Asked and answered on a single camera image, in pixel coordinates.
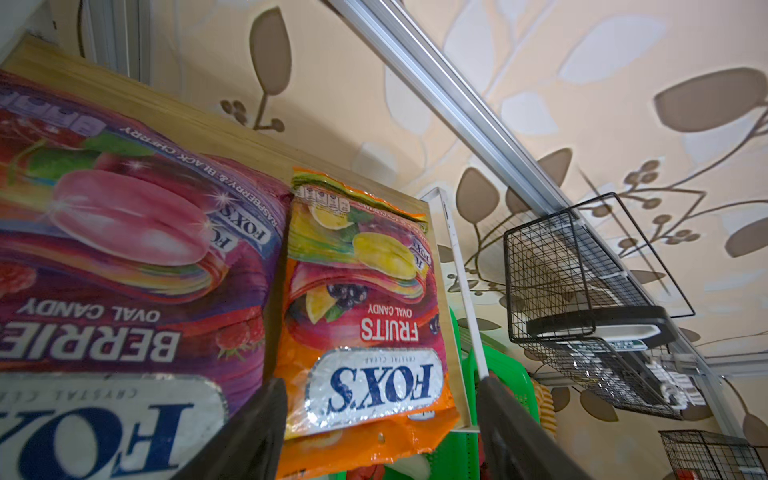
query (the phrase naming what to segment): pink candy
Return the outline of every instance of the pink candy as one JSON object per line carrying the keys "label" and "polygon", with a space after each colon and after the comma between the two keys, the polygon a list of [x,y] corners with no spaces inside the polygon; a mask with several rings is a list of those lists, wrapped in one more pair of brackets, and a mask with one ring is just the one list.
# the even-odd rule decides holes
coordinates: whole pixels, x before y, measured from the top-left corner
{"label": "pink candy", "polygon": [[102,170],[56,183],[48,217],[64,232],[117,257],[178,266],[205,257],[214,232],[205,213],[155,184]]}

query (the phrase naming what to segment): silver metal track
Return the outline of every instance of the silver metal track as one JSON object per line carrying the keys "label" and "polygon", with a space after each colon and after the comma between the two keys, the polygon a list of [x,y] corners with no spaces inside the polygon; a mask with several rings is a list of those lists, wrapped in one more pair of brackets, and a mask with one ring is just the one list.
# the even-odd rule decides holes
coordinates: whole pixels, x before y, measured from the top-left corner
{"label": "silver metal track", "polygon": [[[552,214],[571,206],[570,200],[552,183],[400,3],[396,0],[328,1],[384,62],[535,213]],[[589,223],[585,223],[584,227],[591,230]],[[615,256],[612,249],[605,250]],[[630,274],[630,278],[653,302],[634,276]],[[723,433],[743,437],[739,423],[722,396],[720,377],[679,330],[678,335],[680,340],[672,345],[672,349],[696,356],[701,371],[697,382]]]}

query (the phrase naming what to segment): strawberry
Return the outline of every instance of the strawberry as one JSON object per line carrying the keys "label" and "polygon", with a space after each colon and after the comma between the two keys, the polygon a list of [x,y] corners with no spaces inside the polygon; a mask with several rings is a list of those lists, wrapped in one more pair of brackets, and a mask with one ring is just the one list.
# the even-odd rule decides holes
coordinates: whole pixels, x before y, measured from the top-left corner
{"label": "strawberry", "polygon": [[35,284],[37,270],[20,263],[0,262],[0,291],[16,293]]}
{"label": "strawberry", "polygon": [[259,316],[248,320],[251,346],[257,346],[264,341],[264,320]]}
{"label": "strawberry", "polygon": [[225,326],[216,332],[216,345],[220,348],[219,356],[225,359],[231,356],[237,356],[241,360],[245,360],[240,355],[241,350],[248,348],[250,341],[250,330],[245,323],[235,323],[234,325]]}

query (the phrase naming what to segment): yellow candy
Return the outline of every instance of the yellow candy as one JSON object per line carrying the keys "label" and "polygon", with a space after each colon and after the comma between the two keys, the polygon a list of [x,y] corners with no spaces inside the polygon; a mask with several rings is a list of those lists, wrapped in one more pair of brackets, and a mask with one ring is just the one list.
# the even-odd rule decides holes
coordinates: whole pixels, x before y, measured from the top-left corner
{"label": "yellow candy", "polygon": [[336,299],[330,296],[325,285],[316,286],[306,293],[306,314],[313,325],[318,323],[334,305],[336,305]]}
{"label": "yellow candy", "polygon": [[413,253],[396,238],[382,233],[358,233],[352,245],[355,257],[374,270],[401,280],[410,280],[416,276]]}
{"label": "yellow candy", "polygon": [[333,212],[318,204],[312,204],[310,212],[312,213],[312,217],[317,220],[317,223],[329,230],[341,230],[352,225],[352,222],[347,218],[347,214]]}

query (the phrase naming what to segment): candy wrapper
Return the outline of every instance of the candy wrapper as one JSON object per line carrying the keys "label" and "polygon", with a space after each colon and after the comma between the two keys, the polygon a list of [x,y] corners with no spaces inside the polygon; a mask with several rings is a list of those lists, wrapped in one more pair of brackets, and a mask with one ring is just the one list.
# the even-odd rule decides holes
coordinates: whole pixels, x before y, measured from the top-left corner
{"label": "candy wrapper", "polygon": [[[0,436],[10,435],[0,442],[0,478],[23,473],[23,459],[32,457],[19,442],[51,420],[19,424],[27,417],[8,413],[12,398],[43,402],[46,412],[61,407],[62,415],[74,411],[65,408],[73,398],[121,418],[123,406],[141,406],[149,415],[141,431],[153,432],[157,422],[160,435],[161,426],[197,415],[199,399],[189,396],[173,415],[161,408],[159,392],[178,391],[172,385],[183,378],[184,385],[202,382],[184,388],[209,392],[223,406],[209,409],[223,412],[219,425],[237,411],[262,382],[262,307],[289,205],[288,187],[272,177],[193,154],[137,121],[0,72],[0,384],[18,393],[0,388]],[[66,372],[58,384],[76,393],[33,388],[51,383],[29,372]],[[94,390],[99,382],[86,372],[110,373],[111,386]],[[147,373],[174,375],[142,379]],[[130,388],[120,387],[122,375]],[[142,403],[149,390],[154,399]],[[101,420],[92,425],[110,425]],[[63,425],[56,435],[71,434]],[[177,456],[157,463],[145,447],[132,456],[138,467],[121,467],[136,442],[150,437],[135,429],[131,437],[132,423],[115,425],[121,430],[109,435],[121,442],[123,460],[111,451],[104,471],[88,478],[142,472],[142,465],[165,472],[152,478],[173,475]],[[186,435],[175,427],[166,433],[169,452],[176,435]],[[141,452],[146,463],[136,460]],[[80,478],[72,475],[56,478]]]}
{"label": "candy wrapper", "polygon": [[448,387],[423,217],[296,170],[275,375],[288,420],[279,475],[312,478],[435,448]]}

